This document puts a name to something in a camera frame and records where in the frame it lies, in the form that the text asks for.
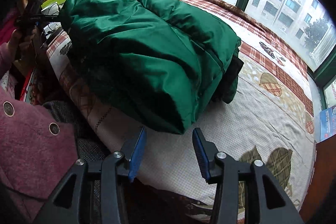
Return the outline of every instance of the green puffer jacket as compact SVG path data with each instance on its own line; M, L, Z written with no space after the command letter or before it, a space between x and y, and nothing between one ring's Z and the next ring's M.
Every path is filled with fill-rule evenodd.
M222 20L179 0L66 0L59 16L91 91L157 131L183 134L198 119L241 44ZM222 80L226 103L237 74Z

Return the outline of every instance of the screw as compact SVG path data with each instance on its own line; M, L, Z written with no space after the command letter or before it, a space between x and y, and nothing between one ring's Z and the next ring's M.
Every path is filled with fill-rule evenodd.
M122 154L122 152L120 152L120 151L116 151L116 152L113 153L113 156L114 156L116 159L118 159L118 158L121 158L121 157L123 156L123 154Z
M256 165L256 166L262 166L264 163L261 161L261 160L255 160L254 161L254 164Z
M83 159L76 160L76 165L83 165L84 163L85 163L85 160Z
M219 159L225 159L226 158L226 154L224 152L218 152L217 153L217 158L219 158Z

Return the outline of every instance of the pink coat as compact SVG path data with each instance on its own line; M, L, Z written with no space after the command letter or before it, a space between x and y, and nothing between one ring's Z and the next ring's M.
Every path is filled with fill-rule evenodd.
M0 78L10 67L4 43L0 45ZM53 127L57 126L59 133L54 135ZM14 100L0 88L0 180L3 184L47 199L76 159L71 124L56 122L44 107ZM29 222L43 205L18 195L11 196Z

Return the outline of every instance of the bed sheet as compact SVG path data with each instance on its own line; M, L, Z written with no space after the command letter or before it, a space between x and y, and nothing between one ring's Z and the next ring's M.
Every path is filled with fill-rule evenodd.
M218 16L233 28L243 41L239 57L244 66L234 100L230 104L210 103L184 135L148 129L138 178L157 189L212 205L216 186L202 179L192 145L192 129L200 127L209 141L233 158L262 159L299 209L315 157L306 65L277 35L236 7L221 0L182 1ZM90 126L110 151L116 151L141 124L90 92L69 63L69 43L66 32L61 32L47 50L49 61ZM239 213L242 223L241 201Z

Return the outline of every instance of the hand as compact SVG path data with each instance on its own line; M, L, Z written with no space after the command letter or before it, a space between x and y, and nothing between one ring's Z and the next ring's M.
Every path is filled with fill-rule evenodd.
M9 42L7 43L8 52L12 61L14 61L15 59L17 47L20 47L20 50L22 52L26 51L29 48L30 44L32 43L32 39L34 38L35 34L36 34L36 27L34 26L30 34L28 34L22 41L21 39L22 33L19 30L13 31Z

